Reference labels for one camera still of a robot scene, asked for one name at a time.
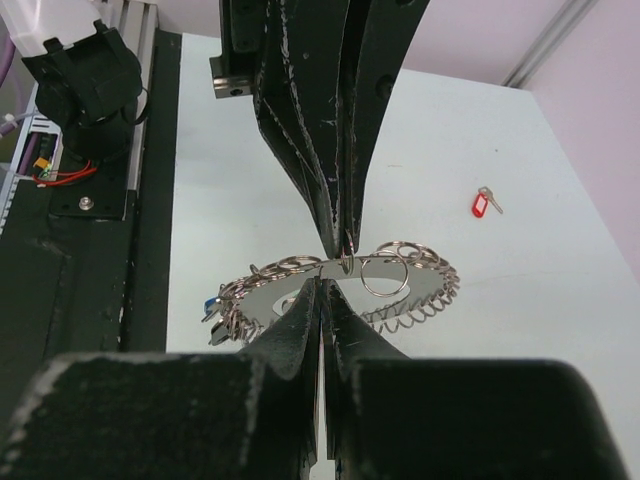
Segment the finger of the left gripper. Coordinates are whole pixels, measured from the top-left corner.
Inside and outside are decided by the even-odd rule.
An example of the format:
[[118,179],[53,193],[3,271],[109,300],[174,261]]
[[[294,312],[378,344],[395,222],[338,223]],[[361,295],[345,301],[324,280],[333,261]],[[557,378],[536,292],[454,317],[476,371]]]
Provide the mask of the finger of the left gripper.
[[429,3],[352,1],[344,39],[344,231],[357,250],[365,184],[391,94]]
[[265,142],[307,204],[325,254],[342,250],[339,67],[342,1],[269,1],[254,110]]

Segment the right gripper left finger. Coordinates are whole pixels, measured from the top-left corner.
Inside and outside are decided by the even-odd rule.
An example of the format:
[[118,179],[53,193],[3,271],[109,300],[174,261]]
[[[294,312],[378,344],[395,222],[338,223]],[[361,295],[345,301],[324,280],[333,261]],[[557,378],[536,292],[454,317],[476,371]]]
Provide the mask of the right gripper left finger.
[[317,460],[320,282],[232,354],[74,353],[33,378],[5,479],[305,479]]

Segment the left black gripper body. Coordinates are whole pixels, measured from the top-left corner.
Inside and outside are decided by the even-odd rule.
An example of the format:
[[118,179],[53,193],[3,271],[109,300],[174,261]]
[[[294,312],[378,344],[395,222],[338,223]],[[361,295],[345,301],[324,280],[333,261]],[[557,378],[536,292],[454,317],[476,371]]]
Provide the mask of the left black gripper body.
[[209,59],[217,99],[256,97],[266,6],[263,0],[219,2],[221,54]]

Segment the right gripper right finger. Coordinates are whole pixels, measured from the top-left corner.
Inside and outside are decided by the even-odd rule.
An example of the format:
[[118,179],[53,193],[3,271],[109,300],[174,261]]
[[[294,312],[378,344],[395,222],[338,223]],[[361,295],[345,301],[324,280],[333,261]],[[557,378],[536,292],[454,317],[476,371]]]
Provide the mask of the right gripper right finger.
[[625,479],[596,396],[551,360],[412,359],[322,284],[327,453],[339,479]]

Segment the key with blue tag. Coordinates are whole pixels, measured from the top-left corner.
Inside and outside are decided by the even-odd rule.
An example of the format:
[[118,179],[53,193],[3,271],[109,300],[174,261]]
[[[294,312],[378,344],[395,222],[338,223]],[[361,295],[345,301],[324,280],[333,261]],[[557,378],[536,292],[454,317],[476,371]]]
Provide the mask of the key with blue tag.
[[204,302],[204,317],[201,320],[202,323],[212,320],[219,314],[221,309],[221,301],[218,297],[213,297]]

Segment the large metal keyring disc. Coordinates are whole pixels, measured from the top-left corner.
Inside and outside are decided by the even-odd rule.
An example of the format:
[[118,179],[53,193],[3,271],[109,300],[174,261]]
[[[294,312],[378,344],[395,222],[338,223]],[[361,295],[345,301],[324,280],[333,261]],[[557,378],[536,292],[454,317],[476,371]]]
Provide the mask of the large metal keyring disc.
[[460,288],[457,270],[433,249],[389,241],[362,256],[322,260],[285,257],[220,286],[219,314],[210,325],[211,346],[244,344],[278,321],[312,278],[333,280],[351,308],[379,333],[394,334],[433,318],[451,305]]

